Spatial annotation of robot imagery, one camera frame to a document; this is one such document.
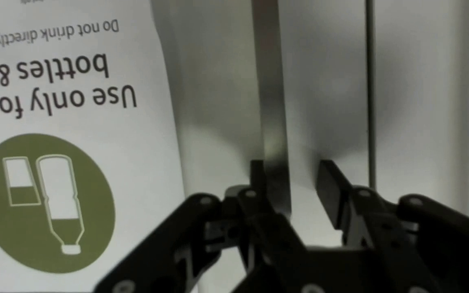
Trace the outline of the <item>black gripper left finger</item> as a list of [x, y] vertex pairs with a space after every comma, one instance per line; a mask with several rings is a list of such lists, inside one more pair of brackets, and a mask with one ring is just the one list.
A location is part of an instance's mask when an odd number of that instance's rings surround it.
[[187, 196], [142, 239], [93, 293], [192, 293], [226, 248], [234, 247], [246, 274], [233, 293], [322, 293], [316, 252], [272, 206], [262, 161], [246, 185], [218, 198]]

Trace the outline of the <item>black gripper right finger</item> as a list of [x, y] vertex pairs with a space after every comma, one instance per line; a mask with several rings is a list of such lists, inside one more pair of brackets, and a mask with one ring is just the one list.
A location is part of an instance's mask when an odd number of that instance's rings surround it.
[[378, 263], [371, 293], [469, 293], [469, 216], [422, 193], [387, 201], [321, 159], [317, 196], [347, 247]]

